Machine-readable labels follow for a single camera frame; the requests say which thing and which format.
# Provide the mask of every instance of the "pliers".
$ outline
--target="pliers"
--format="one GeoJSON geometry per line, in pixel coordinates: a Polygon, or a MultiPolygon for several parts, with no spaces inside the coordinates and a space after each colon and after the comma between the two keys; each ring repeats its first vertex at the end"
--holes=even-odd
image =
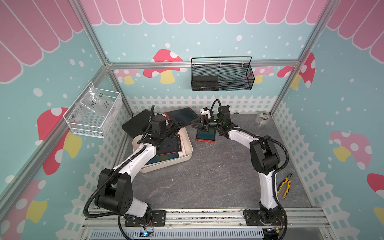
{"type": "Polygon", "coordinates": [[[281,183],[280,183],[280,186],[279,186],[279,191],[277,191],[277,194],[280,192],[280,190],[283,188],[283,185],[285,184],[285,183],[287,183],[287,189],[285,190],[285,193],[284,193],[284,195],[283,195],[283,199],[285,199],[285,197],[287,196],[287,193],[288,193],[288,191],[289,191],[289,188],[291,187],[291,182],[292,182],[292,173],[290,173],[290,174],[288,174],[288,176],[285,178],[285,180],[284,181],[282,181],[281,183]]]}

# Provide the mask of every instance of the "white picket fence illustration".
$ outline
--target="white picket fence illustration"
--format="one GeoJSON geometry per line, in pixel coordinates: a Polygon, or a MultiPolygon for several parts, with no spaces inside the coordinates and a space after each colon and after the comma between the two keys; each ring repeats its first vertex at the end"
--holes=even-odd
{"type": "MultiPolygon", "coordinates": [[[[177,98],[175,96],[173,96],[172,98],[169,98],[168,96],[166,96],[165,98],[161,98],[160,96],[158,96],[157,98],[149,97],[148,99],[145,97],[134,97],[133,99],[127,97],[128,104],[134,113],[140,113],[144,109],[150,109],[152,105],[155,105],[156,113],[164,113],[187,107],[190,107],[192,110],[198,113],[202,108],[210,108],[215,99],[219,99],[222,105],[229,105],[229,110],[232,113],[252,113],[259,111],[270,111],[276,101],[276,96],[272,98],[270,98],[269,96],[266,96],[265,98],[262,98],[261,96],[258,96],[256,98],[254,98],[253,96],[249,98],[246,98],[245,96],[243,96],[242,98],[238,98],[237,96],[235,96],[234,98],[230,98],[229,96],[226,98],[223,98],[222,96],[218,98],[215,96],[212,96],[210,98],[208,98],[207,96],[204,96],[202,98],[200,98],[199,96],[197,96],[196,98],[192,98],[191,96],[187,98],[183,96],[181,96],[180,98],[177,98]]],[[[215,112],[217,112],[217,108],[218,104],[215,105],[215,112]]]]}
{"type": "MultiPolygon", "coordinates": [[[[84,223],[85,217],[83,215],[83,208],[91,196],[93,191],[96,189],[100,172],[104,168],[111,168],[114,164],[117,156],[119,147],[122,143],[124,131],[121,125],[129,120],[128,112],[122,107],[119,114],[116,116],[108,134],[104,138],[103,145],[99,145],[99,153],[94,154],[95,162],[90,164],[89,174],[85,174],[85,183],[83,186],[79,186],[79,197],[72,200],[73,209],[69,214],[64,215],[66,224],[63,229],[56,232],[56,236],[59,240],[76,240],[80,233],[80,229],[84,223]]],[[[94,208],[95,205],[92,203],[89,207],[94,208]]]]}
{"type": "Polygon", "coordinates": [[[296,166],[304,187],[316,207],[321,207],[339,240],[358,240],[360,230],[351,227],[348,218],[350,213],[343,211],[339,203],[341,198],[332,194],[333,185],[326,183],[327,173],[319,170],[320,162],[314,160],[314,152],[309,151],[309,143],[300,135],[300,128],[296,127],[296,120],[289,114],[286,102],[282,102],[274,114],[276,127],[287,147],[291,161],[296,166]]]}

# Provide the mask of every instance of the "black cable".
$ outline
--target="black cable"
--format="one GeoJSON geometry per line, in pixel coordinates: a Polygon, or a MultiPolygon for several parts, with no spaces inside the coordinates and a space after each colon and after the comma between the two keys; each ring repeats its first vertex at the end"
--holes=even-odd
{"type": "Polygon", "coordinates": [[[114,177],[119,173],[119,171],[121,169],[123,169],[128,163],[130,163],[135,157],[137,157],[138,155],[140,155],[142,152],[144,152],[145,148],[147,147],[147,145],[144,145],[144,147],[138,151],[137,153],[135,153],[132,157],[130,157],[129,159],[127,159],[123,164],[120,165],[120,167],[118,167],[114,172],[112,172],[108,178],[100,185],[100,187],[98,187],[93,193],[92,195],[89,197],[88,201],[85,203],[85,206],[84,206],[84,210],[83,210],[83,214],[85,217],[87,218],[96,218],[96,217],[105,217],[105,216],[115,216],[115,215],[119,215],[118,213],[115,213],[115,212],[103,212],[101,214],[90,214],[88,212],[88,209],[89,209],[89,206],[91,205],[93,199],[96,197],[96,195],[100,192],[100,190],[106,185],[108,184],[112,179],[114,179],[114,177]]]}
{"type": "Polygon", "coordinates": [[[124,230],[123,230],[123,228],[122,228],[122,226],[121,226],[120,218],[121,218],[121,215],[118,216],[118,225],[119,225],[119,229],[120,229],[120,232],[121,232],[122,236],[123,236],[125,239],[127,239],[127,240],[133,240],[133,239],[131,239],[129,236],[127,236],[127,235],[125,234],[125,232],[124,232],[124,230]]]}
{"type": "Polygon", "coordinates": [[[276,173],[283,170],[287,165],[288,165],[288,162],[289,162],[289,153],[288,153],[288,150],[285,148],[285,146],[283,144],[281,144],[279,141],[275,140],[275,139],[272,139],[272,138],[269,138],[269,137],[262,137],[262,136],[257,136],[253,133],[250,133],[244,129],[241,129],[241,128],[232,128],[232,129],[229,129],[227,130],[225,133],[221,134],[222,136],[225,136],[229,131],[240,131],[240,132],[245,132],[249,135],[251,135],[252,137],[255,137],[255,138],[259,138],[259,139],[262,139],[262,140],[266,140],[266,141],[271,141],[275,144],[277,144],[279,147],[281,147],[285,153],[285,162],[284,164],[279,167],[278,169],[276,169],[273,173],[272,173],[272,190],[273,190],[273,198],[275,199],[278,207],[283,211],[283,214],[284,214],[284,218],[285,218],[285,224],[284,224],[284,230],[283,230],[283,233],[281,234],[279,240],[283,239],[283,237],[285,236],[285,233],[287,231],[287,227],[288,227],[288,219],[287,219],[287,214],[283,208],[283,206],[280,204],[279,200],[277,199],[277,196],[276,196],[276,173]]]}

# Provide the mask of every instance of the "plastic bag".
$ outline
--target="plastic bag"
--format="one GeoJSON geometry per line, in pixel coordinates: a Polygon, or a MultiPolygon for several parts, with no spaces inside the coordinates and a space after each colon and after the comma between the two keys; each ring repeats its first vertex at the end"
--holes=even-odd
{"type": "Polygon", "coordinates": [[[105,118],[111,110],[113,101],[98,89],[90,87],[87,94],[80,100],[80,104],[105,118]]]}

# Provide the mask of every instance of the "mushroom illustration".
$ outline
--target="mushroom illustration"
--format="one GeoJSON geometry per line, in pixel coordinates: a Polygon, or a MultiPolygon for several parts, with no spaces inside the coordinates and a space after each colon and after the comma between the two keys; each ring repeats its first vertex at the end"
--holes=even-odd
{"type": "MultiPolygon", "coordinates": [[[[167,49],[159,50],[153,57],[151,62],[182,62],[183,60],[174,52],[167,49]]],[[[175,82],[175,78],[172,75],[172,70],[186,72],[186,68],[160,68],[160,69],[145,69],[144,76],[147,78],[153,78],[157,75],[161,75],[160,83],[171,84],[175,82]]]]}
{"type": "Polygon", "coordinates": [[[381,224],[384,225],[384,209],[380,207],[375,207],[373,209],[377,218],[380,220],[381,224]]]}
{"type": "Polygon", "coordinates": [[[384,198],[384,176],[380,174],[370,173],[367,176],[368,185],[375,193],[384,198]]]}
{"type": "MultiPolygon", "coordinates": [[[[66,110],[67,108],[53,108],[40,115],[37,119],[39,142],[42,142],[47,137],[66,110]]],[[[83,139],[75,136],[68,129],[43,163],[45,174],[54,174],[59,169],[63,150],[66,150],[71,158],[75,158],[80,151],[82,143],[83,139]]]]}
{"type": "MultiPolygon", "coordinates": [[[[293,67],[286,66],[285,68],[281,69],[277,73],[277,76],[279,78],[287,77],[291,73],[292,69],[293,69],[293,67]]],[[[293,80],[291,88],[297,91],[298,88],[299,88],[299,83],[300,83],[301,79],[304,80],[305,86],[307,88],[309,88],[312,85],[315,70],[316,70],[315,57],[314,57],[313,53],[310,53],[310,55],[308,56],[308,58],[305,61],[304,65],[301,67],[298,75],[293,80]]]]}
{"type": "Polygon", "coordinates": [[[25,221],[38,223],[47,209],[47,201],[34,201],[46,184],[45,180],[33,180],[1,222],[2,240],[19,240],[23,235],[25,221]]]}
{"type": "Polygon", "coordinates": [[[135,83],[135,81],[132,79],[132,76],[140,77],[140,73],[137,69],[116,69],[114,71],[116,77],[118,78],[119,82],[122,83],[122,80],[124,79],[124,84],[126,85],[132,85],[135,83]]]}
{"type": "Polygon", "coordinates": [[[331,144],[335,142],[340,145],[333,149],[333,153],[341,162],[347,161],[352,155],[361,170],[368,167],[372,158],[372,148],[366,136],[349,132],[331,132],[331,139],[331,144]]]}
{"type": "Polygon", "coordinates": [[[273,76],[275,70],[273,67],[255,67],[253,68],[253,75],[255,76],[254,84],[262,83],[263,76],[273,76]]]}

